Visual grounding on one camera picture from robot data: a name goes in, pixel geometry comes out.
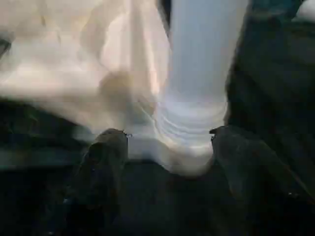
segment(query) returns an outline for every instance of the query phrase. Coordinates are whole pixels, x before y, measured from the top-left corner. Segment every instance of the white fabric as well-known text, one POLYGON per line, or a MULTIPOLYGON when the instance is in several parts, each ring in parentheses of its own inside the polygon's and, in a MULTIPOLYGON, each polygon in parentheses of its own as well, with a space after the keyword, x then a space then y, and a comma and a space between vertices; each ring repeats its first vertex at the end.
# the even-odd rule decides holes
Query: white fabric
POLYGON ((96 134, 125 128, 134 103, 154 103, 166 78, 155 0, 1 0, 1 33, 14 40, 0 61, 0 96, 96 134))

